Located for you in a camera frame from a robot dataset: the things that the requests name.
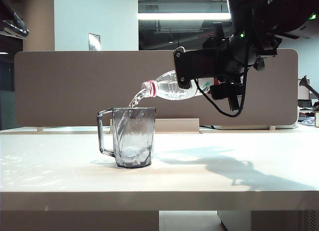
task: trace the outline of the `white table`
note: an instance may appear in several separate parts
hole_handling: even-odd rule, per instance
[[[319,210],[318,138],[306,126],[156,134],[152,165],[129,170],[97,134],[6,132],[1,210]]]

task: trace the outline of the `office background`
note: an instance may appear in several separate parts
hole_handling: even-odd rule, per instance
[[[101,36],[101,50],[200,49],[214,36],[214,20],[137,19],[138,12],[228,12],[226,0],[6,0],[30,30],[21,41],[0,37],[1,129],[18,127],[14,113],[14,55],[19,51],[88,50],[88,33]],[[223,22],[231,35],[231,22]],[[281,48],[299,54],[305,74],[319,90],[319,37],[284,40]]]

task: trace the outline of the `computer monitor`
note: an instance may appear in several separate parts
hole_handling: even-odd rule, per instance
[[[298,100],[310,100],[310,92],[304,86],[299,86],[301,79],[298,79]]]

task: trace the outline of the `glass mug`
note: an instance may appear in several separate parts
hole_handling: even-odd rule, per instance
[[[113,150],[104,148],[102,117],[112,113]],[[111,108],[97,114],[102,154],[115,158],[119,167],[141,168],[151,164],[156,108]]]

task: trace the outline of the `white wall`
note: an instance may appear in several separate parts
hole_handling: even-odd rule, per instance
[[[307,75],[310,85],[319,92],[319,36],[311,39],[284,39],[280,48],[293,48],[299,55],[299,78]]]
[[[138,50],[138,0],[54,0],[55,50],[88,50],[88,33],[102,50]]]

